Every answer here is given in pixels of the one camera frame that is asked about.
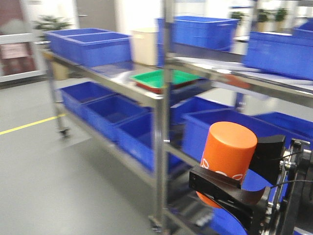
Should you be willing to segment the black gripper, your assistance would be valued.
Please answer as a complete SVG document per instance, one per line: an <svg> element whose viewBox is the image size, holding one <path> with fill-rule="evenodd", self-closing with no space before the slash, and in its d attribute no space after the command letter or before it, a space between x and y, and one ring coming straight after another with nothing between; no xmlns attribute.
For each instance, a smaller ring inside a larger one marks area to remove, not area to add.
<svg viewBox="0 0 313 235"><path fill-rule="evenodd" d="M313 151L310 142L285 135L258 137L249 169L270 185L258 191L200 167L189 172L189 187L230 213L251 235L313 233Z"/></svg>

